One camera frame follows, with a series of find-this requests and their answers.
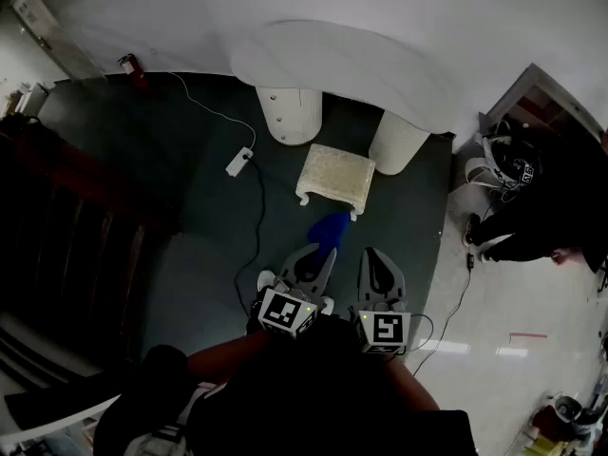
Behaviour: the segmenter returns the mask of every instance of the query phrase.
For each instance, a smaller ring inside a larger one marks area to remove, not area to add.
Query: white tile floor
[[[489,204],[479,186],[450,195],[443,240],[425,314],[437,340],[466,284],[461,236],[471,211]],[[599,373],[599,331],[606,328],[606,301],[597,301],[597,278],[583,265],[558,267],[548,259],[528,263],[476,259],[463,305],[444,341],[417,378],[442,409],[468,413],[479,454],[503,455],[542,394],[562,390],[583,404]],[[421,320],[413,347],[426,339]],[[510,333],[545,334],[543,338]],[[432,349],[412,352],[413,371]]]

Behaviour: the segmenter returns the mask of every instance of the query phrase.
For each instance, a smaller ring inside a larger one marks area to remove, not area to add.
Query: white power cord
[[[190,100],[193,103],[196,103],[198,106],[206,109],[209,113],[213,113],[214,115],[220,115],[220,117],[225,118],[226,120],[230,121],[230,122],[236,122],[237,124],[243,124],[245,125],[247,128],[249,128],[253,134],[254,134],[254,141],[252,142],[251,146],[249,147],[250,150],[254,149],[254,145],[256,145],[256,131],[254,130],[254,128],[252,126],[250,126],[248,123],[242,122],[241,120],[237,120],[234,118],[230,118],[227,117],[226,115],[224,115],[223,113],[219,113],[218,111],[214,111],[211,108],[207,108],[207,106],[205,106],[202,103],[197,102],[196,100],[194,100],[191,96],[190,93],[188,92],[188,86],[186,85],[186,82],[182,79],[182,77],[179,74],[176,74],[174,72],[171,71],[167,71],[169,74],[173,74],[176,78],[179,78],[181,83],[183,84],[184,89],[186,90],[186,96],[188,97],[188,100]]]

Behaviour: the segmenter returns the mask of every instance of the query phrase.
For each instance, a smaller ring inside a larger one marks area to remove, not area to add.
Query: door
[[[12,0],[11,6],[38,45],[72,81],[105,78],[69,38],[42,0]]]

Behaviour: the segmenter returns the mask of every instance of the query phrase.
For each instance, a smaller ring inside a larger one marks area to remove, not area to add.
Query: fire extinguisher
[[[127,54],[118,60],[128,76],[131,84],[137,89],[148,89],[148,82],[143,74],[143,69],[138,63],[137,58],[133,54]]]

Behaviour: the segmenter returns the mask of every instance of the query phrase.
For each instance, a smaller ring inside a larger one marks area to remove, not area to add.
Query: black pants
[[[572,241],[564,231],[564,225],[557,224],[557,213],[550,207],[550,202],[541,202],[525,194],[473,228],[470,239],[479,246],[491,239],[511,235],[485,252],[494,261],[527,262],[550,257],[557,248],[575,246],[570,244]]]

